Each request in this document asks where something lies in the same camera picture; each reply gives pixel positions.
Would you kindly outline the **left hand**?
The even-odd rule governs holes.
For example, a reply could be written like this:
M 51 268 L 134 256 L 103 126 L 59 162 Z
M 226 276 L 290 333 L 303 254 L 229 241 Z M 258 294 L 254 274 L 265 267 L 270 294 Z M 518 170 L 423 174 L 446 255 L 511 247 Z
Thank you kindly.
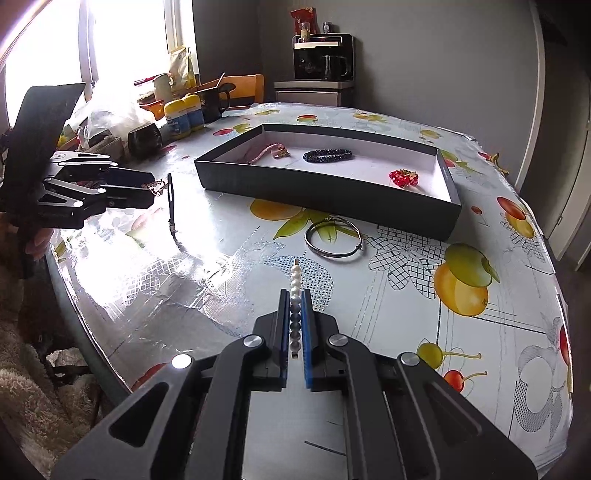
M 13 225 L 8 215 L 4 212 L 1 213 L 1 239 L 9 238 L 10 236 L 15 237 L 19 232 L 19 228 Z M 49 242 L 53 236 L 54 230 L 51 228 L 41 228 L 35 231 L 35 234 L 31 239 L 28 240 L 26 245 L 22 248 L 24 253 L 31 257 L 33 260 L 39 260 L 47 251 Z

